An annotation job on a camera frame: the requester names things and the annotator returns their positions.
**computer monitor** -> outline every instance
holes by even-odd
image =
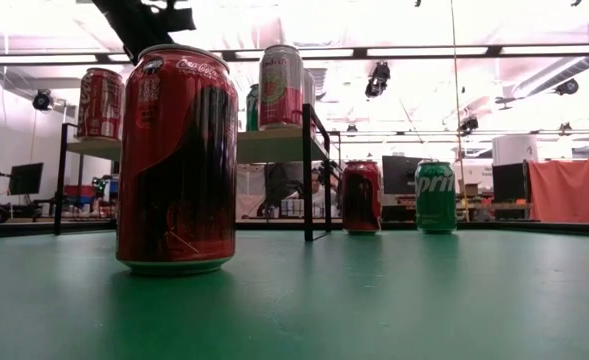
[[[42,175],[43,163],[13,166],[10,175],[10,194],[38,194],[41,190]]]
[[[414,194],[414,173],[422,158],[383,156],[383,192]]]

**ceiling light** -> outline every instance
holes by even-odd
[[[299,50],[302,58],[333,58],[333,57],[351,57],[354,55],[352,49],[307,49]]]
[[[507,46],[503,47],[503,55],[525,54],[575,54],[589,53],[589,44],[586,45],[550,45],[550,46]]]
[[[236,57],[238,59],[260,59],[263,56],[263,50],[252,51],[237,51]]]
[[[28,55],[0,56],[0,64],[93,63],[94,55]]]
[[[130,62],[130,58],[125,54],[107,55],[107,57],[112,61]]]
[[[487,52],[485,46],[458,47],[456,55],[482,55]],[[398,49],[369,49],[367,56],[454,56],[453,47],[424,47]]]

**pink can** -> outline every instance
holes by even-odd
[[[295,47],[265,49],[259,72],[259,129],[303,126],[303,60]]]
[[[99,68],[87,70],[81,80],[77,138],[120,138],[123,88],[118,73]]]

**white wall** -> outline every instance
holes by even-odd
[[[70,117],[66,121],[76,122]],[[4,90],[0,81],[0,171],[9,173],[12,166],[42,162],[40,193],[32,195],[32,200],[52,198],[56,191],[62,123],[60,112],[34,110],[31,100]],[[67,154],[65,184],[77,184],[78,158],[76,154]],[[110,173],[110,161],[86,157],[84,162],[85,185],[89,185],[94,176]],[[8,184],[8,178],[0,177],[0,194]],[[17,204],[19,197],[3,194],[0,202]]]

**ceiling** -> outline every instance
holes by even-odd
[[[175,33],[173,38],[211,50],[278,43],[298,47],[588,43],[589,1],[577,7],[571,2],[453,0],[453,27],[452,9],[443,0],[423,0],[418,8],[414,0],[190,0],[198,30]],[[25,16],[28,13],[37,15]],[[0,54],[120,52],[121,47],[104,17],[86,1],[0,0]],[[587,129],[589,66],[580,63],[575,68],[587,70],[570,72],[580,84],[575,95],[524,90],[579,60],[462,59],[456,66],[453,60],[394,60],[389,63],[388,89],[369,101],[364,89],[372,62],[308,61],[305,66],[315,69],[317,95],[324,94],[316,108],[330,129],[345,130],[347,123],[357,123],[361,131],[455,130],[457,114],[476,115],[482,129],[556,129],[567,121],[574,129]],[[258,80],[257,63],[230,65],[244,97]],[[50,88],[55,97],[75,104],[86,68],[0,68],[0,78],[26,91]],[[110,68],[123,75],[132,69]],[[497,97],[523,94],[524,99],[506,104],[508,110],[499,110],[504,105],[495,103]]]

